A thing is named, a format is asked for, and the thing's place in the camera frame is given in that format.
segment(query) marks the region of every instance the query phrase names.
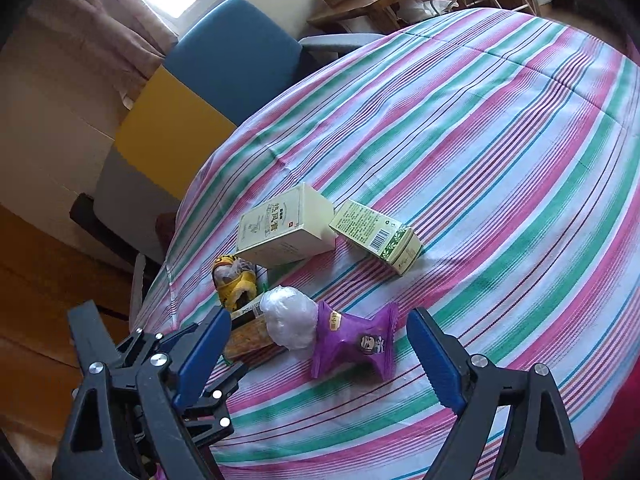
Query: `barcode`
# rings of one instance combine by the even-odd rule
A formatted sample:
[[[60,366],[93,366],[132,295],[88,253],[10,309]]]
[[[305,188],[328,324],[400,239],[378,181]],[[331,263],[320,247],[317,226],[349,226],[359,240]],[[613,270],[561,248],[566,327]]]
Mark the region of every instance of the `barcode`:
[[[383,229],[380,229],[380,231],[378,231],[378,234],[376,235],[375,238],[373,238],[369,246],[372,249],[379,251],[380,247],[382,247],[382,244],[386,242],[387,238],[389,238],[389,233],[387,233]]]

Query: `brown wooden panel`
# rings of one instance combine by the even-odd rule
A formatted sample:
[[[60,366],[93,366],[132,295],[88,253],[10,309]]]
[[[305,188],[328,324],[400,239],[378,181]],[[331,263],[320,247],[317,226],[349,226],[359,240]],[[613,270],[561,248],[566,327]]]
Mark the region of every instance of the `brown wooden panel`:
[[[0,427],[35,480],[50,480],[57,439],[0,415]]]
[[[60,438],[80,371],[4,338],[0,338],[0,370],[0,415]]]
[[[0,336],[77,367],[66,322],[69,305],[41,293],[2,266],[0,288],[6,291],[0,302]],[[110,316],[102,316],[102,320],[116,343],[127,336],[129,329],[125,321]]]
[[[129,315],[131,275],[82,254],[0,206],[0,265],[67,306],[86,300]]]

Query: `yellow plush toy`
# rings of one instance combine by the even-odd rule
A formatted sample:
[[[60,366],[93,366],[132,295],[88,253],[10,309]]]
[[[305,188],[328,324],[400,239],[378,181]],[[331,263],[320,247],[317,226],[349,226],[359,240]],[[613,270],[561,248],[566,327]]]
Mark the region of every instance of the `yellow plush toy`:
[[[213,262],[213,283],[222,305],[233,312],[257,295],[255,265],[247,260],[225,254]]]

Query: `pink package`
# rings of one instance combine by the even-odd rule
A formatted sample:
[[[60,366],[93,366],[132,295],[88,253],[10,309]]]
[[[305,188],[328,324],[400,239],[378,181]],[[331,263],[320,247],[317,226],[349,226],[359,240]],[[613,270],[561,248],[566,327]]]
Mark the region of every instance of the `pink package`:
[[[371,363],[383,381],[394,373],[394,332],[398,304],[387,303],[373,319],[336,312],[324,300],[318,303],[316,346],[311,376],[317,379],[345,361]]]

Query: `metal screw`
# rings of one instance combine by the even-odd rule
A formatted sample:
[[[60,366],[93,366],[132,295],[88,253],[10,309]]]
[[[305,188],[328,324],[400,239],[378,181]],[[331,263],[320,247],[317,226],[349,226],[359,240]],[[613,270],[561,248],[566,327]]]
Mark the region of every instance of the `metal screw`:
[[[489,359],[480,354],[475,354],[471,356],[471,364],[473,366],[477,366],[478,368],[484,368],[489,364]]]
[[[91,363],[89,365],[90,374],[99,374],[103,370],[104,370],[104,364],[102,364],[100,361],[96,361],[95,363]]]
[[[168,357],[166,354],[153,354],[150,361],[153,366],[162,366],[168,361]]]
[[[542,363],[537,363],[534,367],[533,367],[533,371],[535,373],[537,373],[538,375],[548,375],[549,374],[549,367],[545,364]]]

